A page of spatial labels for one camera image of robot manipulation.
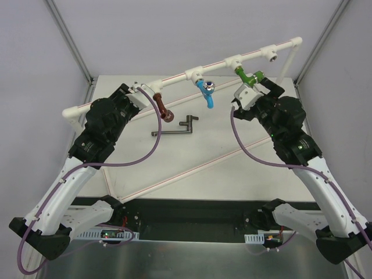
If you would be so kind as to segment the green plastic water faucet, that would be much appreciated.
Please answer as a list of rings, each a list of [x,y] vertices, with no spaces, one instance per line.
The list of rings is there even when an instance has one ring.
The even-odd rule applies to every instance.
[[[238,66],[234,71],[241,81],[251,88],[253,88],[255,84],[259,84],[265,78],[262,71],[257,71],[250,76],[247,76],[241,66]]]

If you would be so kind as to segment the white PVC pipe frame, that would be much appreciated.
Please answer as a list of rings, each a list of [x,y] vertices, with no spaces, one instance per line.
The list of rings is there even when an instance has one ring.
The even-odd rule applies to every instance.
[[[242,62],[245,62],[247,60],[252,60],[252,59],[264,57],[269,62],[273,62],[277,59],[277,52],[278,51],[282,51],[282,50],[290,48],[291,50],[290,50],[283,66],[282,66],[282,69],[280,70],[279,75],[278,75],[279,83],[281,83],[283,81],[283,78],[285,77],[285,75],[286,75],[286,73],[287,73],[287,71],[288,71],[288,69],[289,69],[297,51],[298,51],[298,49],[301,47],[302,42],[303,42],[303,39],[301,37],[295,37],[295,38],[292,38],[288,41],[285,41],[285,42],[282,42],[282,43],[279,43],[279,44],[264,46],[264,47],[262,47],[258,50],[248,52],[248,53],[245,53],[245,54],[242,54],[242,55],[241,54],[233,55],[233,56],[230,56],[228,58],[225,58],[222,61],[214,62],[214,63],[209,64],[209,65],[197,66],[197,67],[188,69],[188,70],[186,70],[186,71],[184,71],[180,74],[177,74],[175,76],[164,78],[162,80],[158,79],[158,80],[151,81],[149,83],[146,83],[146,85],[149,88],[151,88],[152,91],[154,91],[154,93],[160,93],[161,90],[164,87],[167,87],[167,86],[170,86],[170,85],[173,85],[173,84],[177,84],[177,83],[180,83],[180,82],[183,82],[183,81],[190,80],[194,84],[195,82],[198,81],[197,79],[195,79],[196,77],[202,78],[204,74],[206,74],[208,72],[211,72],[211,71],[215,71],[215,70],[219,70],[219,69],[223,69],[223,68],[228,68],[228,69],[231,69],[232,71],[235,71],[236,68],[242,67]],[[240,82],[240,79],[236,78],[235,80],[227,82],[226,87],[238,84],[238,82]],[[225,87],[223,87],[223,85],[218,85],[215,92],[218,91],[218,90],[222,90],[223,88],[225,88]],[[191,101],[192,99],[200,97],[202,93],[201,92],[199,93],[199,91],[196,94],[181,98],[181,99],[173,101],[173,102],[170,102],[169,107],[171,107],[171,105],[172,106],[173,105],[178,105],[178,104],[184,103],[186,101]],[[75,130],[76,136],[80,135],[83,131],[83,126],[82,126],[82,124],[78,123],[78,118],[81,115],[83,115],[83,114],[85,114],[89,111],[91,104],[92,104],[92,102],[89,102],[89,103],[86,103],[86,104],[83,104],[83,105],[80,105],[80,106],[73,106],[73,107],[64,109],[63,112],[62,112],[62,116],[65,118],[65,120]],[[151,115],[153,113],[155,113],[154,108],[148,109],[148,110],[145,109],[144,112],[140,112],[137,116],[135,116],[135,118],[133,120],[138,120],[142,117],[145,117],[147,115]],[[100,172],[102,173],[102,177],[103,177],[104,182],[105,182],[104,185],[108,190],[108,194],[112,195],[116,199],[119,199],[119,197],[115,193],[113,183],[111,182],[108,167],[102,167]]]

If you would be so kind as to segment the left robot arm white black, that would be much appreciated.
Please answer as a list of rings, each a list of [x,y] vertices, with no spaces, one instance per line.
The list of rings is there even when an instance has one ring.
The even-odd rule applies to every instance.
[[[122,203],[110,195],[93,205],[67,216],[66,211],[82,187],[113,153],[116,142],[128,122],[141,110],[142,91],[122,83],[113,94],[93,101],[86,114],[83,132],[76,138],[54,183],[24,217],[15,217],[9,228],[21,237],[17,261],[22,260],[25,244],[29,244],[46,260],[61,256],[70,242],[99,224],[122,224]]]

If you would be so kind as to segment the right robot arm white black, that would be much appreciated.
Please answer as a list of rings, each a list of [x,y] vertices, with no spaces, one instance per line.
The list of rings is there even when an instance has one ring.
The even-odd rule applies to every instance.
[[[288,227],[314,242],[330,263],[339,264],[365,245],[371,245],[371,223],[345,196],[320,148],[303,131],[306,112],[300,100],[285,96],[284,92],[261,73],[243,78],[232,101],[232,130],[237,137],[236,119],[256,119],[270,136],[282,162],[271,163],[253,156],[240,139],[239,146],[256,162],[292,170],[309,190],[324,217],[317,219],[275,199],[254,214],[251,222],[259,230]]]

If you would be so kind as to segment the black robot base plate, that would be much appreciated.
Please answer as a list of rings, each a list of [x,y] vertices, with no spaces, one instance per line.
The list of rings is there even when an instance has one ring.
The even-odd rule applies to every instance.
[[[93,228],[139,233],[139,239],[127,241],[243,243],[245,234],[281,234],[280,226],[266,216],[269,204],[262,201],[135,199],[115,206],[112,220]]]

